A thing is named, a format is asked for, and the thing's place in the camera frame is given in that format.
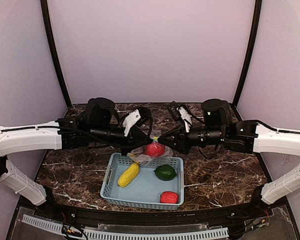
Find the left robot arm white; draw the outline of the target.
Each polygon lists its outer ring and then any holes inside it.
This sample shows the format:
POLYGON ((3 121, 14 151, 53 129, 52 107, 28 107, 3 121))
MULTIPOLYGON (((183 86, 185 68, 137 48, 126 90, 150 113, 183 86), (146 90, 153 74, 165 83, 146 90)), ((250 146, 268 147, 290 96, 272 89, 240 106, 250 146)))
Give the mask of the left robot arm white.
POLYGON ((107 98, 91 98, 77 117, 65 117, 46 123, 4 127, 0 126, 0 183, 33 205, 53 206, 52 191, 31 180, 8 159, 9 154, 36 150, 71 150, 101 143, 120 149, 123 156, 152 143, 150 133, 140 126, 153 124, 151 111, 139 106, 119 116, 116 104, 107 98))

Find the red apple toy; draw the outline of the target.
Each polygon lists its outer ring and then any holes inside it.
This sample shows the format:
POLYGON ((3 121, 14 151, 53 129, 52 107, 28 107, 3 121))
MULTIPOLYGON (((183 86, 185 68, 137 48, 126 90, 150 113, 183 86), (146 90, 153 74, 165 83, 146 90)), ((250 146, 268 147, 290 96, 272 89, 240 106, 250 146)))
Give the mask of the red apple toy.
POLYGON ((145 147, 145 154, 151 158, 162 156, 166 151, 166 147, 158 142, 153 142, 145 147))

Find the light blue plastic basket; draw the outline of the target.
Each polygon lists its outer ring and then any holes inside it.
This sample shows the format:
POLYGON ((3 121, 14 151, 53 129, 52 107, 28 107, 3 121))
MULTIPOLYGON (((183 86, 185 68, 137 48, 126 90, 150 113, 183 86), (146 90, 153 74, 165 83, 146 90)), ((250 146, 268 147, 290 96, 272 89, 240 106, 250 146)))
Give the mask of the light blue plastic basket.
POLYGON ((103 179, 100 196, 113 205, 153 210, 177 210, 184 203, 184 161, 180 157, 159 157, 141 165, 137 176, 125 187, 118 185, 120 176, 133 164, 128 156, 113 153, 103 179), (161 165, 171 166, 176 177, 170 181, 160 180, 155 169, 161 165), (164 192, 177 194, 176 203, 161 203, 164 192))

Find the clear zip top bag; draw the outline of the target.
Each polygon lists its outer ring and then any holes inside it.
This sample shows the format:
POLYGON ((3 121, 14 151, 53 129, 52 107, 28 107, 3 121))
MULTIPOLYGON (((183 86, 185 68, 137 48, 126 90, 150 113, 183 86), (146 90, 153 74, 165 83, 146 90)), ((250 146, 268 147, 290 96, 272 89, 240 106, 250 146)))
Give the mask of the clear zip top bag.
POLYGON ((153 137, 152 143, 131 150, 127 156, 139 165, 150 165, 156 160, 162 162, 163 159, 172 158, 173 150, 159 143, 158 139, 156 136, 153 137))

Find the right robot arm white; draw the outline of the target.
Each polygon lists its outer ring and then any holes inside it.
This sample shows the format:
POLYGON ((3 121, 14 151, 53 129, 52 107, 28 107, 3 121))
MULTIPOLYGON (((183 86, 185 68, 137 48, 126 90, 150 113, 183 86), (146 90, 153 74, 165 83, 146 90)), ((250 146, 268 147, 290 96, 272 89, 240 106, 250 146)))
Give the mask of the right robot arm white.
MULTIPOLYGON (((192 147, 222 145, 239 153, 277 153, 300 157, 300 131, 277 129, 260 120, 232 121, 230 105, 221 99, 209 99, 201 104, 203 126, 193 127, 191 114, 184 104, 171 102, 168 110, 175 121, 184 124, 158 138, 158 142, 172 150, 188 154, 192 147)), ((300 189, 300 163, 278 179, 258 186, 251 203, 271 205, 300 189)))

